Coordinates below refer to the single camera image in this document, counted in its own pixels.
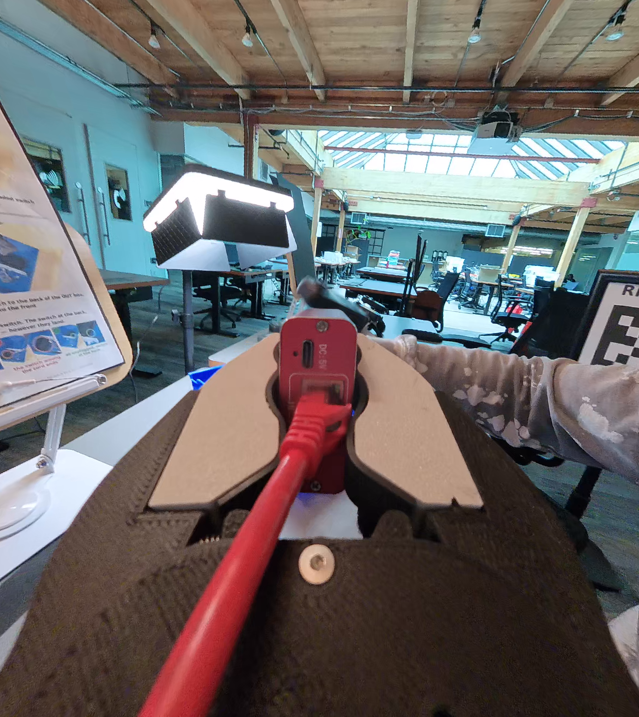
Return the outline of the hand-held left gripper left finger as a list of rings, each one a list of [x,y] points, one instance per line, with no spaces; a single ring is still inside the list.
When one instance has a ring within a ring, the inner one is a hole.
[[[271,393],[278,345],[278,335],[262,339],[196,391],[150,509],[212,510],[272,470],[280,443]]]

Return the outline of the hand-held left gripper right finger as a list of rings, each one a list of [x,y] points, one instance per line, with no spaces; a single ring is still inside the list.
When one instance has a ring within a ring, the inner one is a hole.
[[[368,336],[357,336],[357,350],[357,405],[348,438],[351,461],[419,508],[483,508],[431,385]]]

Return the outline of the red ethernet switch box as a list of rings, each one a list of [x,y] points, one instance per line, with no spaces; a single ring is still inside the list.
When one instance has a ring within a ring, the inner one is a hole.
[[[309,468],[294,480],[295,496],[344,490],[357,336],[350,318],[334,309],[302,310],[280,329],[276,397],[287,428],[280,456],[309,456]]]

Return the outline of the blue plastic storage bin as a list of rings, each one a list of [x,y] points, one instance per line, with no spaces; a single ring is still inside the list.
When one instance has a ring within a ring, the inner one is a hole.
[[[196,369],[187,374],[193,391],[201,390],[207,382],[223,368],[223,365],[215,365]]]

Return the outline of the person's right forearm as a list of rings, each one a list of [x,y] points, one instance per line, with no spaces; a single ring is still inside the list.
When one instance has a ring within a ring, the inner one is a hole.
[[[376,338],[436,391],[512,447],[614,472],[639,484],[639,367]],[[639,610],[634,675],[639,686]]]

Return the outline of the black flag panel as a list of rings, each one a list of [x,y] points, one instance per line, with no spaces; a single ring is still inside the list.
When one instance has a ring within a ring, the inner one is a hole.
[[[286,258],[288,261],[291,291],[296,298],[298,297],[298,285],[303,279],[316,279],[314,250],[311,244],[311,229],[307,221],[301,190],[280,174],[272,177],[272,183],[283,189],[288,189],[294,200],[294,208],[287,213],[287,221],[297,248],[291,254],[286,255]]]

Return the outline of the wooden background desk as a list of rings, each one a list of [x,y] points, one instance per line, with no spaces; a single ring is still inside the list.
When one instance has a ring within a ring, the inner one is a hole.
[[[111,270],[100,270],[100,275],[108,290],[118,318],[127,338],[133,341],[132,322],[129,306],[134,302],[153,299],[153,288],[162,290],[170,284],[170,280],[143,274],[123,273]]]

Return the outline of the studio softbox light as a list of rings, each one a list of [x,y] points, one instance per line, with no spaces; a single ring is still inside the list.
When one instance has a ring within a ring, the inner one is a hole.
[[[293,208],[288,189],[186,164],[145,212],[143,226],[158,267],[182,274],[180,324],[187,373],[195,368],[191,272],[250,270],[291,254],[297,245],[287,213]]]

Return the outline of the ceiling projector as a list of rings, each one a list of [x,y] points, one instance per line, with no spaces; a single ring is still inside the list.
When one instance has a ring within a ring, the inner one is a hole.
[[[519,113],[508,110],[484,112],[472,134],[467,154],[504,156],[521,139]]]

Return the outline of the framed checkered tag board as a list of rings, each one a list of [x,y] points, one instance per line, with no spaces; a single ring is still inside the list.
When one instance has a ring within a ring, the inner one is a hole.
[[[598,272],[570,358],[639,367],[639,272]]]

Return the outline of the wooden instruction sheet board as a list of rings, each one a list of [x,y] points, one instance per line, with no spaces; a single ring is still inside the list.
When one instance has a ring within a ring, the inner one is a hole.
[[[132,350],[0,102],[0,431],[112,386]]]

